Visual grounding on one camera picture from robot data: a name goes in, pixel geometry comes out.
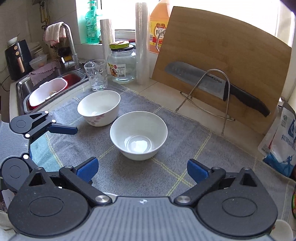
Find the grey checked kitchen towel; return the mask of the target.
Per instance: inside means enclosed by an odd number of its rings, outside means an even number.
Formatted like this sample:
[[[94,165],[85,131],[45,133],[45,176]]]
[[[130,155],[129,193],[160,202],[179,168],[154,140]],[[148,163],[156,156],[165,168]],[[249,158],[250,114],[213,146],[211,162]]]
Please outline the grey checked kitchen towel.
[[[265,163],[202,126],[199,122],[175,113],[115,83],[109,90],[119,93],[119,114],[147,111],[158,115],[168,129],[164,142],[148,133],[126,135],[118,145],[110,139],[110,126],[90,125],[78,113],[81,100],[92,93],[83,87],[66,96],[60,106],[50,111],[57,122],[76,126],[71,135],[46,133],[31,145],[33,160],[47,171],[66,165],[78,165],[89,157],[99,160],[93,184],[103,192],[122,196],[176,197],[194,185],[186,167],[196,159],[202,164],[219,166],[228,172],[252,168],[278,208],[278,217],[288,220],[295,183]]]

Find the pink white basin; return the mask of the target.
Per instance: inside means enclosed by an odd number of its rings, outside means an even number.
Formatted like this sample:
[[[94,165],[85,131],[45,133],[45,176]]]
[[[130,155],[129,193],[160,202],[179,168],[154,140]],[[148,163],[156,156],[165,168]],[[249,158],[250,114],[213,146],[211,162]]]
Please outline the pink white basin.
[[[64,78],[55,78],[40,85],[29,97],[31,107],[36,107],[66,89],[68,82]]]

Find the white bowl pink flowers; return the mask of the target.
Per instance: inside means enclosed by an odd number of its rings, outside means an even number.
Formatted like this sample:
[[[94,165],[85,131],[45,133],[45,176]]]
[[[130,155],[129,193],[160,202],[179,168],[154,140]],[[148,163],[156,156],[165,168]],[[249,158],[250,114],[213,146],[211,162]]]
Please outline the white bowl pink flowers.
[[[119,93],[101,90],[84,97],[77,111],[91,126],[107,126],[118,117],[120,101]]]

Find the steel sink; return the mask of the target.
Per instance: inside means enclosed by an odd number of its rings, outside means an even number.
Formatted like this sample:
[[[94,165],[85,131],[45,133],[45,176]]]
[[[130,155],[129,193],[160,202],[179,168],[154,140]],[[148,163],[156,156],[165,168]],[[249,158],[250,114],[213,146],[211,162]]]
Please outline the steel sink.
[[[27,75],[16,84],[18,114],[39,111],[66,92],[88,80],[83,70],[61,73],[58,70],[36,85]]]

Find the purple dish cloth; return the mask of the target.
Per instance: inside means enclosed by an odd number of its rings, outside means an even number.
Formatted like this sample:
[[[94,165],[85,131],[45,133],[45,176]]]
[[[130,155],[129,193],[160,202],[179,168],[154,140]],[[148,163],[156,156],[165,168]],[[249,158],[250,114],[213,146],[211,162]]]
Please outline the purple dish cloth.
[[[55,71],[57,66],[58,66],[57,61],[53,61],[51,63],[48,63],[48,64],[44,65],[43,67],[40,67],[37,70],[32,71],[29,74],[29,77],[31,79],[32,84],[34,86],[36,86],[40,81],[42,81],[46,77],[53,74],[53,72]]]

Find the white bowl plain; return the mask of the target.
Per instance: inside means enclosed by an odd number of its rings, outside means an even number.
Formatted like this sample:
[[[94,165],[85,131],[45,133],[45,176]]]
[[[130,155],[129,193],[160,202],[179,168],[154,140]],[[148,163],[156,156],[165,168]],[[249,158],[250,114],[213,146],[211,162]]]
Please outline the white bowl plain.
[[[168,128],[154,113],[132,111],[114,121],[109,134],[124,156],[133,161],[144,161],[153,157],[163,146]]]

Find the metal faucet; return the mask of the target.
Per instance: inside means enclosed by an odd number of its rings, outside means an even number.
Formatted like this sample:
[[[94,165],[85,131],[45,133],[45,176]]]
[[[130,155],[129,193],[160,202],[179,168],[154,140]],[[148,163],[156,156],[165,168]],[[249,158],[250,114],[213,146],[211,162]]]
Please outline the metal faucet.
[[[69,61],[65,61],[65,58],[61,57],[62,63],[67,70],[79,70],[81,67],[79,64],[77,52],[75,50],[71,29],[66,23],[63,23],[61,28],[65,30],[66,39],[68,41],[71,53],[71,60]]]

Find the clear drinking glass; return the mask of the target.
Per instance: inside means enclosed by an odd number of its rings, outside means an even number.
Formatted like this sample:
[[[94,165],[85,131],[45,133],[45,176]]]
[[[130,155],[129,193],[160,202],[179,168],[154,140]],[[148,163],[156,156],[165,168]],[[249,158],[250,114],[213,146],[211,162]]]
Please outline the clear drinking glass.
[[[107,88],[107,63],[104,59],[91,60],[84,64],[84,69],[93,91]]]

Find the black air fryer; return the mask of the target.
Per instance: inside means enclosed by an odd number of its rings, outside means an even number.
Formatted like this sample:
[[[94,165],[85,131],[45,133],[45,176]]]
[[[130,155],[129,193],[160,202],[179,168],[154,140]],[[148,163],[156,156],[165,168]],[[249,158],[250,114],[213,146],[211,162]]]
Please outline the black air fryer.
[[[26,40],[17,41],[4,53],[11,80],[17,81],[33,70],[30,66],[32,56]]]

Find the blue white salt bag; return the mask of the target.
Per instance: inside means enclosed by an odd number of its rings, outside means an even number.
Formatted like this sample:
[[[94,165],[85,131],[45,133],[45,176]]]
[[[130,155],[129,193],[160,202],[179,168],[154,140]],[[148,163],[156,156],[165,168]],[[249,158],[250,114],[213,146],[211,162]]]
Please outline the blue white salt bag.
[[[278,106],[278,115],[258,146],[263,161],[286,177],[295,168],[295,111],[287,103]]]

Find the glass jar with lid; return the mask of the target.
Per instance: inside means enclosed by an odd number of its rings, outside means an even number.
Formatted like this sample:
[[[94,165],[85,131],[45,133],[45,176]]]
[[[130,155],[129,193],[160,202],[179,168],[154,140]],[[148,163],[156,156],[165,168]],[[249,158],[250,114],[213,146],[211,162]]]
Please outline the glass jar with lid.
[[[111,79],[118,83],[129,83],[136,77],[136,53],[134,45],[128,41],[116,41],[109,44],[111,53],[107,57]]]

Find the pink white cloth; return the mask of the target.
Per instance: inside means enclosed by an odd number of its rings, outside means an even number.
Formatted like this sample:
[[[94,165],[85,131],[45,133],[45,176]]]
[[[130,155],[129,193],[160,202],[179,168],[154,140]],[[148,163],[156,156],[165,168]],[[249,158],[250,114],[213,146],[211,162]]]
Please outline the pink white cloth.
[[[61,38],[66,38],[66,31],[62,27],[64,22],[54,23],[49,25],[44,34],[43,34],[43,41],[49,45],[54,46],[60,42]]]

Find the green lidded sauce jar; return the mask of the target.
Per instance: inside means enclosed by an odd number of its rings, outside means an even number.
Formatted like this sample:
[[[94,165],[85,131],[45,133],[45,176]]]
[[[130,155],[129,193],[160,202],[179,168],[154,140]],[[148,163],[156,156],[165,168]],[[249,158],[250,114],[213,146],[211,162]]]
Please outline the green lidded sauce jar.
[[[293,190],[292,200],[291,200],[292,216],[296,219],[296,187]]]

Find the green dish soap bottle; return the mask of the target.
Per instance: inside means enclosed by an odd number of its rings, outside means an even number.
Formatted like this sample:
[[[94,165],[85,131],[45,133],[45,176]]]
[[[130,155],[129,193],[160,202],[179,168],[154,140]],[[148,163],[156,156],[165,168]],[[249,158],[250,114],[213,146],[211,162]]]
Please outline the green dish soap bottle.
[[[89,11],[85,15],[86,40],[90,44],[99,43],[99,30],[97,28],[97,5],[96,1],[89,1]]]

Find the thin plastic roll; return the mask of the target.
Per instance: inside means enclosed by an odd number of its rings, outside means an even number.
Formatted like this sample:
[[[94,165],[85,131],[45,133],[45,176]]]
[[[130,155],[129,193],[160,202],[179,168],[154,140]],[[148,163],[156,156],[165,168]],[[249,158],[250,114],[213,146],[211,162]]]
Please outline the thin plastic roll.
[[[100,31],[103,46],[103,56],[107,62],[107,58],[111,54],[109,44],[115,41],[115,32],[112,30],[111,21],[109,19],[100,20]]]

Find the wooden cutting board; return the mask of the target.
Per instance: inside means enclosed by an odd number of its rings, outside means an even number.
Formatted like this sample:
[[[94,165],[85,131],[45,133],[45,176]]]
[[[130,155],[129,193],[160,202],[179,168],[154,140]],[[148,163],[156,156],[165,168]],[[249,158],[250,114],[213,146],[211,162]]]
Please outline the wooden cutting board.
[[[229,116],[263,134],[273,123],[287,77],[292,49],[273,35],[243,21],[175,6],[152,74],[153,80],[189,93],[192,87],[165,72],[173,61],[202,70],[220,69],[230,82],[260,99],[267,117],[230,97]]]

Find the plastic wrap roll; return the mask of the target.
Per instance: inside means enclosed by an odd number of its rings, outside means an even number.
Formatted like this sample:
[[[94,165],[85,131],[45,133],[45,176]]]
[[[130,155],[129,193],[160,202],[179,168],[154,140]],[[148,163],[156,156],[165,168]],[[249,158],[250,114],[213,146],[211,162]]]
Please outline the plastic wrap roll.
[[[146,2],[135,4],[135,43],[137,83],[149,80],[149,9]]]

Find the orange vinegar jug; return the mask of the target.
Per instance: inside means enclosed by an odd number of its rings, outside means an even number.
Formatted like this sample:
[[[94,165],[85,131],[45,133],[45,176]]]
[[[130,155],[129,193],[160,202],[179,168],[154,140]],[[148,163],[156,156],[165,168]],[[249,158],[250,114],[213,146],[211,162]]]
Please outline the orange vinegar jug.
[[[171,15],[170,1],[159,1],[150,15],[149,51],[158,54]]]

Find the black handled kitchen knife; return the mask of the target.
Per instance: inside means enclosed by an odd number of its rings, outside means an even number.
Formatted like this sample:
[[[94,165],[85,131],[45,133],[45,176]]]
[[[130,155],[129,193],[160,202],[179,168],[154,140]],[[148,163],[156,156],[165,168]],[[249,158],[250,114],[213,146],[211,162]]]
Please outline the black handled kitchen knife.
[[[200,90],[214,95],[223,101],[226,101],[228,94],[231,94],[246,106],[260,112],[263,116],[267,117],[270,114],[268,107],[257,97],[233,84],[228,84],[226,80],[210,73],[207,74],[204,70],[193,65],[181,61],[175,61],[169,63],[165,67],[165,71],[179,80],[192,86],[196,86]]]

